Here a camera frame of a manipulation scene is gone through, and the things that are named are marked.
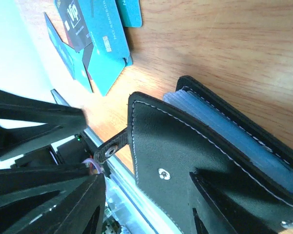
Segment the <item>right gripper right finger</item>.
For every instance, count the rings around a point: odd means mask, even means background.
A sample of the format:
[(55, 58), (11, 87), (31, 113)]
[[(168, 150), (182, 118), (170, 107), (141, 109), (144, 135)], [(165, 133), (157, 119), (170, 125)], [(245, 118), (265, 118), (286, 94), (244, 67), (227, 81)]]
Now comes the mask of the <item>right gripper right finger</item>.
[(191, 208), (196, 234), (240, 234), (242, 208), (190, 172)]

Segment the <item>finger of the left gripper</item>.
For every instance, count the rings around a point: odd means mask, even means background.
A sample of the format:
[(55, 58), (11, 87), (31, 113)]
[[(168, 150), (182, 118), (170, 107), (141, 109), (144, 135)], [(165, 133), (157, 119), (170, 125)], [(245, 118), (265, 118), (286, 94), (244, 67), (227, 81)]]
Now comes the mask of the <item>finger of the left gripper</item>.
[(47, 165), (0, 170), (0, 234), (17, 233), (13, 225), (30, 212), (65, 192), (89, 175), (83, 164)]
[(36, 150), (87, 127), (83, 110), (0, 90), (0, 158)]

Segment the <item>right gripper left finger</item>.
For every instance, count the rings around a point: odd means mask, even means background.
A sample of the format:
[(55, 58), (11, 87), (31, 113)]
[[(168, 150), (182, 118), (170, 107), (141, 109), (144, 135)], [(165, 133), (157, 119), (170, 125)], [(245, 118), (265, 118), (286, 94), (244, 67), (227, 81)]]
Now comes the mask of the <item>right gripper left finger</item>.
[(4, 234), (100, 234), (105, 177), (95, 174), (60, 182), (46, 192), (16, 196), (2, 208)]

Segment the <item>black leather card holder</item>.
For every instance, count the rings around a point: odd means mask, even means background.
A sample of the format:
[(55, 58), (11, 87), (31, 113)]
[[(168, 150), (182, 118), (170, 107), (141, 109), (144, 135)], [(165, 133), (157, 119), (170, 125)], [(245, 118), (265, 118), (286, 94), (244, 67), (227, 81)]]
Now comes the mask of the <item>black leather card holder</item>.
[[(175, 92), (156, 99), (135, 92), (178, 122), (165, 121), (175, 147), (175, 160), (184, 166), (187, 219), (185, 234), (195, 234), (191, 208), (190, 172), (242, 208), (241, 234), (277, 234), (293, 229), (293, 150), (190, 76), (178, 79)], [(102, 144), (95, 158), (103, 162), (129, 144), (127, 127)]]

